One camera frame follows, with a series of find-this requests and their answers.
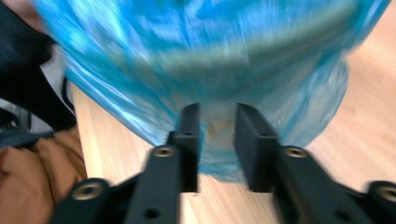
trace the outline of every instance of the black fabric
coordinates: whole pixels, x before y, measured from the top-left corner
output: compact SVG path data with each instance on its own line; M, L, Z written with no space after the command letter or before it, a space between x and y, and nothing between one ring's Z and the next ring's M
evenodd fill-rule
M51 55L52 40L31 28L0 1L0 76L39 66Z
M75 116L56 95L39 66L0 76L0 98L30 111L54 131L76 125Z
M39 65L50 58L52 41L27 25L0 1L0 98L19 105L54 131L76 125Z

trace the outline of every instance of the brown fabric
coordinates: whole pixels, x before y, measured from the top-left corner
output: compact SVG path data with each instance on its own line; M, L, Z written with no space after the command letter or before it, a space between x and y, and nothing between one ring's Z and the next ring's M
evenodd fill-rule
M0 149L0 224L47 223L54 205L85 178L77 128L28 148Z

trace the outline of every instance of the blue plastic bag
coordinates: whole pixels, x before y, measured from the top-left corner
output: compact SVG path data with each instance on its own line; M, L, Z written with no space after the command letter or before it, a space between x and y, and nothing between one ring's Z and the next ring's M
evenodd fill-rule
M258 108L284 145L326 127L347 86L344 56L389 0L36 0L67 76L159 145L201 103L200 171L240 181L236 103Z

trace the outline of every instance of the light wood surface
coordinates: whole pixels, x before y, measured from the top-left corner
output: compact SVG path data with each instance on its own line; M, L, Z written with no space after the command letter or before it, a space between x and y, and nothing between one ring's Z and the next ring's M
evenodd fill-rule
M348 57L346 96L326 130L308 148L332 177L357 190L371 180L396 182L396 3ZM113 184L139 172L150 145L73 88L90 177ZM200 175L200 193L183 194L181 223L277 223L271 195Z

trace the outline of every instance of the hole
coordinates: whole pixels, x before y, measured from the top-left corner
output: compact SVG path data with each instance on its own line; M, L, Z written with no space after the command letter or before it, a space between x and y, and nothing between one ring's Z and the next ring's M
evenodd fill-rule
M386 200L396 203L396 188L381 187L378 188L378 192Z
M156 208L149 208L145 212L145 217L149 219L157 218L160 215L160 211Z
M156 157L170 157L173 154L174 154L174 150L170 147L157 148L154 151L154 156Z
M93 193L93 190L94 190L93 187L88 187L88 188L84 189L84 190L82 191L82 193L83 193L83 194L91 194L91 193Z
M352 216L348 212L345 212L343 210L335 210L335 215L345 222L353 221Z
M302 155L301 151L296 150L296 149L292 149L292 150L291 150L291 153L294 154L294 155L296 155L296 156Z
M89 183L73 191L72 197L78 201L94 199L102 194L104 188L99 183Z
M286 155L294 158L304 158L307 156L307 153L299 148L288 148L285 153Z

